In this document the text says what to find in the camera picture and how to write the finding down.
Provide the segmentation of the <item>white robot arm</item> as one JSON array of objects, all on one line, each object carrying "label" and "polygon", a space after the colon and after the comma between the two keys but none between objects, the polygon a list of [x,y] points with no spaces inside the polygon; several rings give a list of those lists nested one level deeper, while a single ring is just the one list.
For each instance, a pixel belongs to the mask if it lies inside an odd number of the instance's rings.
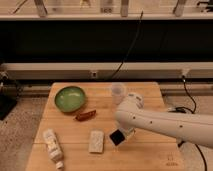
[{"label": "white robot arm", "polygon": [[143,108],[142,96],[131,92],[118,105],[115,118],[118,129],[124,135],[140,128],[213,148],[211,115],[146,110]]}]

